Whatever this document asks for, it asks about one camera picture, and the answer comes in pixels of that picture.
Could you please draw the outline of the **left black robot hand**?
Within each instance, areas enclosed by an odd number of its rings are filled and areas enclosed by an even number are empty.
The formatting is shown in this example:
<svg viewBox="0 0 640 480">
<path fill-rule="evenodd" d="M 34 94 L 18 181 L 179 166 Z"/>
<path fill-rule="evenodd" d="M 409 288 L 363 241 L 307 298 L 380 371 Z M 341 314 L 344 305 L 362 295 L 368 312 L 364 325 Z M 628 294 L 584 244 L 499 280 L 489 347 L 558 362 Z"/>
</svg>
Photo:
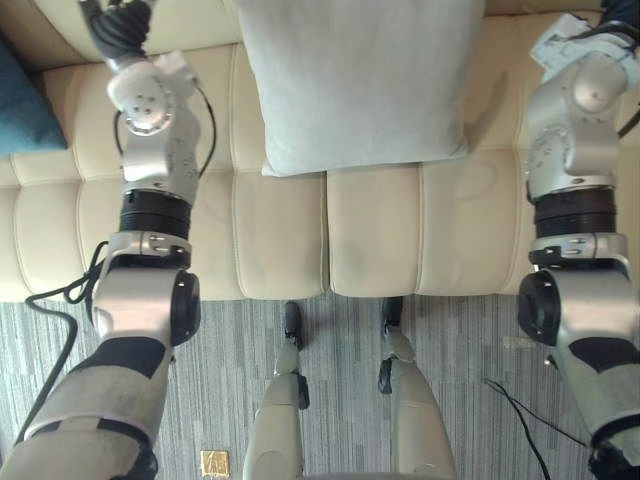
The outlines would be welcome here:
<svg viewBox="0 0 640 480">
<path fill-rule="evenodd" d="M 153 1 L 78 2 L 90 38 L 105 60 L 145 58 L 143 48 L 150 31 Z"/>
</svg>

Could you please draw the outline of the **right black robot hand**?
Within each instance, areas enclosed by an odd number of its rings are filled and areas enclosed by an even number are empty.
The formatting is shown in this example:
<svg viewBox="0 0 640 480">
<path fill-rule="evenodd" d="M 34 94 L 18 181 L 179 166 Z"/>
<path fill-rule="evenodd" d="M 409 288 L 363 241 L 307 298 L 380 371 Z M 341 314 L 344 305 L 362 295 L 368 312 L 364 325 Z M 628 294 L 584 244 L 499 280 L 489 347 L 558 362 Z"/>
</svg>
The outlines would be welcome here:
<svg viewBox="0 0 640 480">
<path fill-rule="evenodd" d="M 622 22 L 639 28 L 639 0 L 602 0 L 601 23 Z"/>
</svg>

